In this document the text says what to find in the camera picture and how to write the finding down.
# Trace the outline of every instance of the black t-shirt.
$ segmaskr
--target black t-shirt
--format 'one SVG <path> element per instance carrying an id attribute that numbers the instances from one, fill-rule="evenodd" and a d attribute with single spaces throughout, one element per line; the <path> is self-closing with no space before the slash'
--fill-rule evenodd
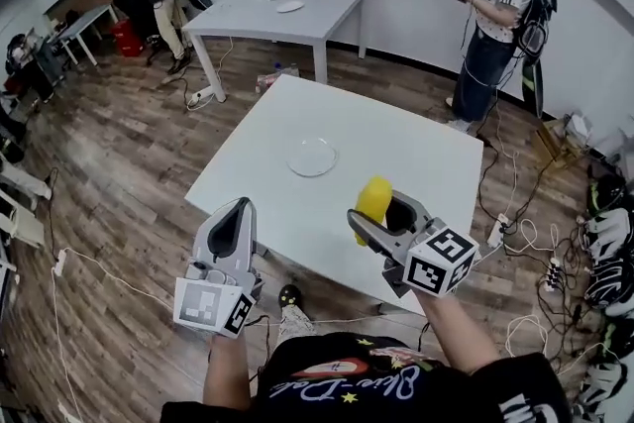
<path id="1" fill-rule="evenodd" d="M 385 337 L 333 333 L 290 339 L 272 355 L 251 409 L 170 402 L 161 423 L 303 421 L 571 421 L 541 354 L 499 360 L 472 375 Z"/>

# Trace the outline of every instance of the yellow star print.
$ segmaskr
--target yellow star print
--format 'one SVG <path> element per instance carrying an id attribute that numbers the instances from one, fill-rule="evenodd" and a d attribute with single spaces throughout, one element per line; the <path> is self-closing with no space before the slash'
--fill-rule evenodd
<path id="1" fill-rule="evenodd" d="M 358 402 L 357 400 L 357 396 L 355 394 L 352 393 L 346 393 L 345 395 L 341 395 L 341 397 L 344 399 L 344 403 L 346 402 Z"/>

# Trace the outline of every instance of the small table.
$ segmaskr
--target small table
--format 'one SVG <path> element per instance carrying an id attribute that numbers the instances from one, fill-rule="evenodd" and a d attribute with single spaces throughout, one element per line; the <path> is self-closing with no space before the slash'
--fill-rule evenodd
<path id="1" fill-rule="evenodd" d="M 304 178 L 286 161 L 298 144 L 322 138 L 338 151 L 326 174 Z M 373 298 L 422 314 L 410 291 L 398 298 L 381 276 L 384 257 L 357 245 L 346 213 L 371 177 L 417 199 L 468 233 L 482 143 L 452 128 L 338 88 L 281 76 L 247 114 L 185 199 L 212 214 L 249 197 L 258 242 Z"/>
<path id="2" fill-rule="evenodd" d="M 359 58 L 366 56 L 364 0 L 299 0 L 305 4 L 301 9 L 277 13 L 277 7 L 289 1 L 221 0 L 183 27 L 191 37 L 209 84 L 220 102 L 224 102 L 225 93 L 201 36 L 266 39 L 310 45 L 313 47 L 315 80 L 326 83 L 326 41 L 359 5 Z"/>
<path id="3" fill-rule="evenodd" d="M 86 42 L 81 37 L 81 33 L 84 30 L 86 30 L 88 27 L 91 27 L 93 32 L 97 36 L 97 38 L 99 38 L 99 41 L 101 41 L 102 40 L 101 34 L 97 30 L 97 28 L 93 25 L 93 23 L 99 17 L 101 17 L 101 15 L 103 15 L 106 12 L 110 13 L 110 16 L 112 17 L 112 21 L 114 23 L 119 22 L 119 19 L 117 18 L 117 15 L 115 14 L 115 10 L 112 9 L 112 6 L 110 4 L 106 6 L 99 6 L 81 15 L 79 19 L 75 23 L 73 23 L 70 27 L 68 27 L 61 33 L 51 38 L 50 43 L 55 44 L 57 41 L 59 41 L 63 45 L 66 52 L 68 53 L 68 56 L 70 56 L 70 59 L 74 62 L 75 65 L 77 65 L 78 64 L 77 58 L 75 57 L 74 54 L 72 54 L 72 51 L 68 47 L 69 41 L 73 39 L 77 39 L 77 41 L 79 42 L 83 50 L 88 55 L 88 58 L 90 59 L 92 64 L 97 65 L 97 60 L 95 60 L 95 57 L 88 49 Z"/>

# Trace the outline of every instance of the white plate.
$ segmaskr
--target white plate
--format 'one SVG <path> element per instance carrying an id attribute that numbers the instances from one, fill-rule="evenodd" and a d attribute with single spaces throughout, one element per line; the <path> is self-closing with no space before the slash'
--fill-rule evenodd
<path id="1" fill-rule="evenodd" d="M 286 2 L 277 8 L 278 13 L 290 13 L 291 11 L 297 11 L 304 7 L 304 3 L 301 0 L 291 0 Z"/>
<path id="2" fill-rule="evenodd" d="M 286 163 L 299 176 L 319 176 L 335 166 L 337 151 L 326 140 L 310 138 L 291 149 Z"/>

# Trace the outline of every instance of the white table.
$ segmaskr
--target white table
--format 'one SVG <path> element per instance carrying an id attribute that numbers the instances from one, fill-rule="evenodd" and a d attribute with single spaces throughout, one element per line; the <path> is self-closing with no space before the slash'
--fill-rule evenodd
<path id="1" fill-rule="evenodd" d="M 95 33 L 97 38 L 99 38 L 99 41 L 101 41 L 102 40 L 101 34 L 99 33 L 99 31 L 93 24 L 94 22 L 97 21 L 98 18 L 101 17 L 101 15 L 105 14 L 106 12 L 110 13 L 110 16 L 112 17 L 112 20 L 114 23 L 119 22 L 119 19 L 117 18 L 117 15 L 115 14 L 115 10 L 112 9 L 111 5 L 108 4 L 105 6 L 99 6 L 81 15 L 79 19 L 75 23 L 73 23 L 70 27 L 68 27 L 66 30 L 64 30 L 63 32 L 57 34 L 54 38 L 52 38 L 51 43 L 54 44 L 57 41 L 60 41 L 64 49 L 68 53 L 68 56 L 70 56 L 70 59 L 74 62 L 75 65 L 77 65 L 78 64 L 77 58 L 75 57 L 74 54 L 72 54 L 72 51 L 68 47 L 69 41 L 73 39 L 77 39 L 77 41 L 79 42 L 83 50 L 88 55 L 88 58 L 90 59 L 92 64 L 97 65 L 97 60 L 95 60 L 95 57 L 90 52 L 90 49 L 86 45 L 86 42 L 81 37 L 81 33 L 85 31 L 88 27 L 90 27 L 92 28 L 92 31 Z"/>
<path id="2" fill-rule="evenodd" d="M 183 28 L 191 37 L 207 79 L 223 102 L 225 93 L 214 71 L 201 36 L 285 41 L 313 47 L 315 79 L 328 81 L 326 42 L 341 23 L 359 6 L 359 58 L 366 56 L 367 30 L 364 0 L 300 0 L 304 7 L 291 13 L 277 13 L 291 0 L 221 0 Z"/>
<path id="3" fill-rule="evenodd" d="M 339 153 L 330 172 L 303 178 L 286 165 L 302 140 L 320 137 Z M 370 178 L 423 203 L 458 231 L 471 229 L 482 143 L 424 117 L 283 75 L 244 118 L 185 199 L 208 214 L 252 199 L 258 242 L 320 275 L 422 314 L 411 291 L 396 297 L 384 258 L 357 245 L 346 213 Z"/>

